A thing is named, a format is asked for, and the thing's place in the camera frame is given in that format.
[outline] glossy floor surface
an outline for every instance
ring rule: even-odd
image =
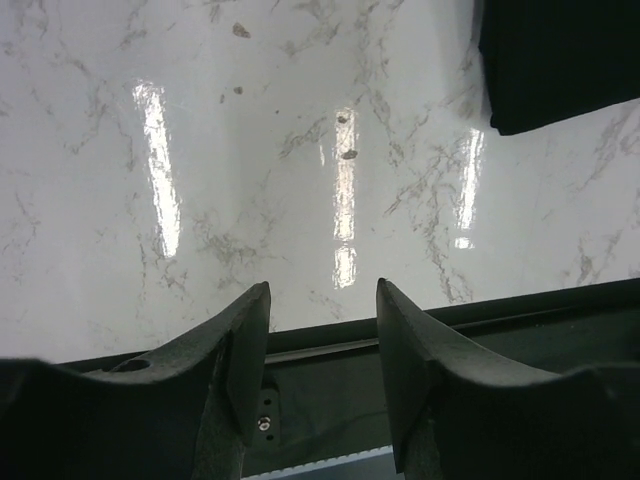
[[[640,103],[488,125],[473,0],[0,3],[0,355],[640,270]]]

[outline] dirt speck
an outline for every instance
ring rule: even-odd
[[[236,37],[251,38],[251,34],[249,33],[249,31],[246,28],[244,28],[241,24],[239,24],[238,22],[236,22],[233,25],[233,28],[231,29],[231,31],[233,32],[233,34]]]
[[[342,154],[342,158],[344,160],[353,160],[358,156],[358,152],[356,150],[348,150]]]

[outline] marble floor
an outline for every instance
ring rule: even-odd
[[[0,356],[637,276],[640,102],[488,124],[473,0],[0,3]]]

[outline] black fabric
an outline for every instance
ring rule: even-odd
[[[640,0],[485,0],[493,115],[513,135],[640,97]]]

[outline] metal screw head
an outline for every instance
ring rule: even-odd
[[[260,417],[258,420],[258,430],[266,432],[271,428],[271,419],[269,417]]]

